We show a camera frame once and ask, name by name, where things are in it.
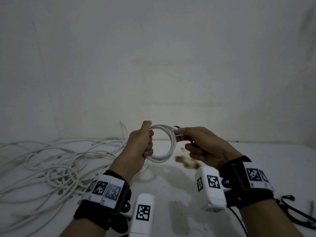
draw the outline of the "black and white square marker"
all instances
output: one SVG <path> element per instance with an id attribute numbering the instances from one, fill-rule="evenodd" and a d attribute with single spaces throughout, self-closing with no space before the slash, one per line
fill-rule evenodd
<path id="1" fill-rule="evenodd" d="M 265 176 L 265 174 L 263 173 L 263 171 L 262 171 L 262 170 L 259 170 L 259 172 L 260 172 L 260 175 L 261 175 L 262 179 L 263 179 L 264 181 L 266 181 L 266 182 L 269 182 L 269 181 L 268 181 L 268 178 Z"/>
<path id="2" fill-rule="evenodd" d="M 103 195 L 107 185 L 108 182 L 98 181 L 92 193 L 96 195 Z"/>
<path id="3" fill-rule="evenodd" d="M 203 189 L 202 177 L 197 180 L 197 190 L 200 192 Z"/>
<path id="4" fill-rule="evenodd" d="M 217 176 L 207 175 L 207 181 L 209 182 L 209 187 L 218 189 L 221 188 Z"/>
<path id="5" fill-rule="evenodd" d="M 121 187 L 116 186 L 114 184 L 109 184 L 109 187 L 108 187 L 104 197 L 116 201 L 119 197 L 120 190 L 121 190 Z"/>
<path id="6" fill-rule="evenodd" d="M 149 221 L 150 205 L 139 204 L 136 214 L 137 220 Z"/>
<path id="7" fill-rule="evenodd" d="M 96 180 L 92 181 L 92 182 L 90 183 L 88 189 L 86 190 L 86 192 L 90 192 L 96 182 L 97 182 Z"/>
<path id="8" fill-rule="evenodd" d="M 258 169 L 246 168 L 246 170 L 250 181 L 262 181 Z"/>

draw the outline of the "black cable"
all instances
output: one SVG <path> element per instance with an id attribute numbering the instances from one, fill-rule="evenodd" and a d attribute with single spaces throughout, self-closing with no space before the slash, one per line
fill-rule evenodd
<path id="1" fill-rule="evenodd" d="M 243 223 L 241 222 L 241 220 L 239 219 L 238 215 L 235 213 L 235 211 L 233 211 L 233 209 L 231 207 L 228 207 L 228 209 L 231 210 L 231 212 L 236 216 L 236 218 L 238 219 L 239 223 L 241 224 L 242 228 L 244 229 L 244 232 L 246 234 L 247 237 L 249 237 L 246 228 L 244 227 Z"/>

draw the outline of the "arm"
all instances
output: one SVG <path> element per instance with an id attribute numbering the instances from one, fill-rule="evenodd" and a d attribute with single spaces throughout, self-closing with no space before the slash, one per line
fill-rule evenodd
<path id="1" fill-rule="evenodd" d="M 152 155 L 153 131 L 149 130 L 151 121 L 144 121 L 141 129 L 131 132 L 122 153 L 114 160 L 109 170 L 116 172 L 130 183 L 133 176 L 144 165 L 145 156 Z M 82 218 L 72 220 L 59 237 L 104 237 L 106 230 Z"/>
<path id="2" fill-rule="evenodd" d="M 216 169 L 228 161 L 242 156 L 227 141 L 204 127 L 179 128 L 178 131 L 175 131 L 175 134 L 178 135 L 177 141 L 188 140 L 185 137 L 186 135 L 192 137 L 198 146 L 185 145 L 185 148 L 190 151 L 190 157 Z M 251 237 L 303 236 L 273 199 L 245 206 L 239 211 Z"/>

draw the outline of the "hand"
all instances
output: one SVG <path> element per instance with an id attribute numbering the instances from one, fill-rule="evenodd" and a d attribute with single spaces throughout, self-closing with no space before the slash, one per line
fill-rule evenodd
<path id="1" fill-rule="evenodd" d="M 130 133 L 122 153 L 114 160 L 109 170 L 122 176 L 128 183 L 144 165 L 145 156 L 152 155 L 154 132 L 149 130 L 151 121 L 144 121 L 139 130 Z"/>
<path id="2" fill-rule="evenodd" d="M 190 151 L 192 159 L 200 160 L 208 166 L 218 169 L 224 163 L 232 159 L 242 157 L 242 154 L 205 127 L 185 127 L 175 131 L 177 142 L 189 140 L 190 136 L 197 147 L 186 144 L 185 148 Z"/>

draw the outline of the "black wristband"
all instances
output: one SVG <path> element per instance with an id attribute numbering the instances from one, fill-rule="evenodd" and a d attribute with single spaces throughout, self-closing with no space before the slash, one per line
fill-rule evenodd
<path id="1" fill-rule="evenodd" d="M 231 160 L 219 168 L 220 177 L 229 181 L 231 191 L 225 192 L 227 207 L 236 206 L 242 208 L 247 205 L 273 199 L 273 192 L 267 189 L 250 188 L 243 162 L 251 160 L 243 155 L 238 159 Z"/>
<path id="2" fill-rule="evenodd" d="M 125 181 L 123 177 L 110 170 L 107 170 L 104 175 L 110 175 Z M 122 201 L 123 198 L 125 199 L 125 202 L 130 200 L 132 193 L 130 190 L 125 191 L 126 188 L 129 189 L 129 185 L 125 181 L 124 187 L 122 188 L 122 193 L 125 193 L 119 196 L 117 205 Z M 121 234 L 128 231 L 127 217 L 124 217 L 119 213 L 113 213 L 112 209 L 99 203 L 88 200 L 82 201 L 74 215 L 74 219 L 81 218 L 86 218 L 105 230 L 108 230 L 111 227 L 114 231 Z"/>

